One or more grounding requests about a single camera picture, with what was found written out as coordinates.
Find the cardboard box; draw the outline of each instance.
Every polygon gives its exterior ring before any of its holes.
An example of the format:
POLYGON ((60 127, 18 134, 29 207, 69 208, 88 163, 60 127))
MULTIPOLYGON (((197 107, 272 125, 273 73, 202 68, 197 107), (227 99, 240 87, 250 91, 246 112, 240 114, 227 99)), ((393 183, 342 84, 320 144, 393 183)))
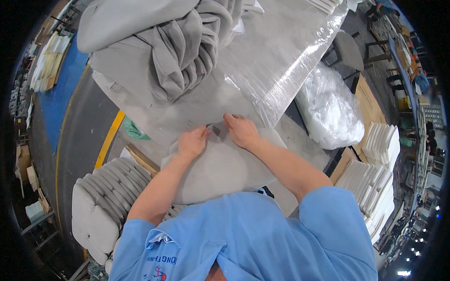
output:
POLYGON ((369 131, 370 123, 374 122, 386 124, 386 119, 384 118, 380 105, 378 105, 378 102, 375 99, 374 94, 370 90, 370 87, 362 74, 360 74, 358 83, 356 85, 355 96, 358 98, 360 102, 365 132, 361 142, 359 144, 353 145, 353 148, 355 149, 361 161, 363 161, 364 163, 368 163, 367 157, 364 155, 362 151, 362 145, 364 143, 364 139, 367 136, 367 132, 369 131))
POLYGON ((29 183, 27 168, 31 166, 30 150, 27 145, 20 146, 20 155, 17 159, 19 165, 20 176, 23 183, 29 183))

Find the worker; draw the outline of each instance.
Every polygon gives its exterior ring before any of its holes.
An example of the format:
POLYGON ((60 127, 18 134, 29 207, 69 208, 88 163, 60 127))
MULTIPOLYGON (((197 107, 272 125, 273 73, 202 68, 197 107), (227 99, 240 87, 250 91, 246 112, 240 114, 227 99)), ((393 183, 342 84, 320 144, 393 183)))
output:
POLYGON ((238 146, 257 156, 296 197, 299 219, 277 202, 237 192, 189 205, 162 223, 180 180, 204 150, 205 125, 178 138, 178 152, 129 211, 114 252, 114 280, 377 280, 374 250, 354 195, 295 153, 224 115, 238 146))
POLYGON ((366 13, 367 30, 370 31, 372 22, 377 21, 383 15, 396 15, 400 17, 400 12, 394 8, 389 0, 377 0, 376 5, 373 5, 366 13))
MULTIPOLYGON (((402 81, 402 77, 400 74, 392 75, 386 79, 388 83, 392 83, 396 80, 402 81)), ((437 97, 437 91, 436 88, 433 87, 427 79, 427 76, 423 72, 423 70, 418 67, 412 76, 410 77, 410 82, 415 82, 417 85, 419 85, 420 90, 422 91, 422 94, 426 96, 427 98, 430 98, 431 100, 434 100, 437 97)), ((395 91, 404 90, 405 87, 403 85, 391 85, 392 93, 395 94, 395 91)))

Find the green plastic bag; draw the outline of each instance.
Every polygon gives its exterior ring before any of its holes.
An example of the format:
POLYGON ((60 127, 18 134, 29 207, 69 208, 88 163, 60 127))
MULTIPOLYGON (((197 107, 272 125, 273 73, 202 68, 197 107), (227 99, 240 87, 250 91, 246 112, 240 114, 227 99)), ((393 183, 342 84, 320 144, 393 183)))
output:
POLYGON ((150 137, 147 136, 141 130, 141 128, 138 127, 138 125, 136 125, 133 121, 131 121, 131 119, 128 118, 128 116, 125 116, 125 120, 123 121, 123 126, 125 127, 125 131, 126 131, 127 135, 129 135, 130 137, 132 137, 134 139, 145 139, 145 140, 150 139, 150 137))

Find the right hand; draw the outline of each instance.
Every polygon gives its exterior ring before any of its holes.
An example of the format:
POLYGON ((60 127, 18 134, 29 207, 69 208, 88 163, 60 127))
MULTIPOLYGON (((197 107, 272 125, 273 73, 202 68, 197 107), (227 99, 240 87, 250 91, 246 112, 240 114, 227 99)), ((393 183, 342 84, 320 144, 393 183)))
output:
POLYGON ((223 124, 233 142, 242 148, 249 149, 261 139, 255 123, 242 115, 225 113, 223 124))

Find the printed logo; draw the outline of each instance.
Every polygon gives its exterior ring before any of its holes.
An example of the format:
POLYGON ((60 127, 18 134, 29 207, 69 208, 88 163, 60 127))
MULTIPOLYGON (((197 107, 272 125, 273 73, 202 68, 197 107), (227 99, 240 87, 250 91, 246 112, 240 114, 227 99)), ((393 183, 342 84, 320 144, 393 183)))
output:
POLYGON ((156 271, 156 275, 153 275, 153 277, 156 277, 156 281, 164 281, 166 279, 166 275, 165 275, 165 273, 163 273, 161 271, 161 266, 160 265, 158 265, 155 268, 155 271, 156 271))

